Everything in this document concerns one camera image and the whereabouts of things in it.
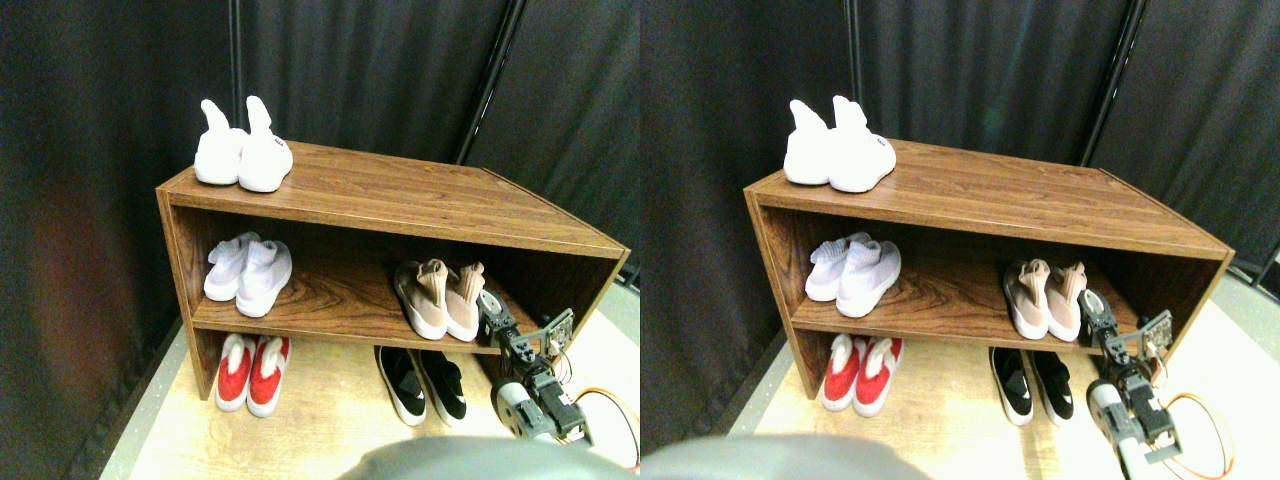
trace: white sneaker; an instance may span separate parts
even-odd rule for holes
[[[1043,260],[1032,260],[1010,265],[1002,282],[1014,328],[1033,340],[1044,338],[1053,317],[1044,294],[1046,280],[1048,280],[1048,264]]]
[[[1044,282],[1044,296],[1048,300],[1048,333],[1064,342],[1075,342],[1080,335],[1080,292],[1088,279],[1084,278],[1084,264],[1076,262],[1065,269],[1052,269]]]
[[[840,95],[832,99],[836,128],[831,131],[831,187],[861,193],[879,183],[897,166],[897,154],[884,137],[867,129],[861,106]]]
[[[836,289],[840,288],[840,274],[845,273],[845,259],[849,256],[849,246],[870,241],[872,237],[867,232],[858,232],[849,237],[822,242],[818,250],[814,250],[809,255],[813,271],[805,279],[805,294],[814,302],[836,300]]]
[[[850,243],[836,291],[836,310],[855,319],[867,316],[901,273],[902,255],[893,242]]]
[[[229,186],[239,179],[241,151],[248,134],[239,128],[230,128],[227,115],[214,105],[212,100],[200,102],[209,120],[209,132],[200,136],[196,147],[196,179],[215,186]]]
[[[225,302],[236,298],[239,292],[241,274],[244,273],[244,257],[248,255],[248,246],[259,242],[257,233],[241,233],[229,241],[218,242],[218,246],[209,252],[209,262],[214,268],[205,275],[205,297],[215,302]]]
[[[239,183],[244,189],[270,193],[280,188],[284,175],[293,169],[293,151],[271,133],[271,116],[262,99],[250,95],[246,108],[250,134],[239,164]]]
[[[484,265],[463,266],[458,273],[449,271],[448,291],[444,302],[448,307],[448,332],[462,342],[471,342],[480,332],[480,307],[476,300],[484,289]]]
[[[251,317],[261,317],[271,311],[275,297],[293,274],[289,247],[275,241],[251,242],[244,260],[244,275],[236,293],[236,310]]]
[[[796,129],[787,137],[782,170],[792,183],[824,184],[831,172],[831,131],[827,122],[800,100],[791,101],[791,114],[795,115]]]

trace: wooden shelf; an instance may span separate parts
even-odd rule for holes
[[[1085,273],[1089,288],[1111,302],[1120,333],[1135,330],[1138,315],[1115,292],[1111,282],[1089,268],[1085,268]],[[1001,270],[996,265],[908,255],[902,259],[902,273],[897,283],[884,292],[867,316],[851,319],[836,310],[836,302],[805,298],[791,315],[791,324],[797,329],[860,335],[1101,353],[1097,348],[1080,346],[1079,340],[1062,342],[1053,335],[1032,340],[1018,334],[1009,319],[1000,275]]]
[[[438,340],[420,337],[404,319],[388,270],[376,264],[298,256],[294,257],[289,283],[280,291],[275,306],[266,316],[247,317],[236,310],[236,301],[214,302],[205,298],[191,323],[200,329],[261,335],[461,353],[499,353],[497,348],[461,342],[451,335]],[[485,278],[485,287],[497,291],[507,301],[521,332],[538,329],[520,303],[492,278]]]

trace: white sock sneaker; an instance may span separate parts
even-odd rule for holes
[[[787,137],[782,170],[791,183],[824,184],[831,173],[831,131],[827,122],[800,100],[791,101],[791,114],[795,115],[796,129]]]
[[[867,129],[867,115],[861,106],[840,95],[832,102],[836,108],[836,128],[831,131],[835,156],[831,187],[841,192],[867,192],[893,172],[897,154],[884,137]]]
[[[241,151],[248,134],[239,128],[230,128],[227,115],[214,105],[212,100],[200,102],[209,120],[209,132],[200,136],[196,147],[196,179],[215,186],[229,186],[239,180]]]
[[[280,188],[284,175],[293,169],[293,151],[280,137],[271,133],[271,115],[262,99],[250,95],[250,134],[239,165],[239,183],[244,189],[270,193]]]

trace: shelf board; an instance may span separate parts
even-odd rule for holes
[[[571,255],[626,247],[493,172],[289,142],[293,170],[264,195],[209,186],[193,169],[157,189],[172,205]]]
[[[746,188],[759,205],[1138,252],[1222,260],[1231,248],[1100,170],[893,140],[897,166],[865,193],[787,182]]]
[[[538,329],[524,308],[488,275],[485,287],[494,289],[507,301],[522,333]],[[323,257],[293,257],[289,283],[280,291],[275,306],[266,316],[251,319],[236,310],[234,301],[214,302],[201,298],[191,324],[197,329],[261,335],[462,353],[499,353],[498,348],[480,346],[476,342],[461,342],[451,335],[438,340],[419,337],[404,319],[399,300],[392,289],[388,266]]]
[[[1138,316],[1111,282],[1085,265],[1088,287],[1106,297],[1120,324],[1120,333],[1134,332]],[[902,259],[902,273],[870,314],[851,319],[836,310],[836,302],[805,298],[791,316],[800,329],[901,337],[993,347],[1059,352],[1101,353],[1053,335],[1032,340],[1018,334],[1000,287],[996,265],[927,257]]]

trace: shelf top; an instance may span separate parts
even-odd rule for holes
[[[486,169],[289,142],[274,193],[210,186],[187,168],[156,189],[172,205],[417,237],[618,259],[627,248]]]
[[[892,143],[897,166],[865,193],[795,184],[782,172],[746,191],[760,205],[792,210],[1198,259],[1234,253],[1101,169]]]

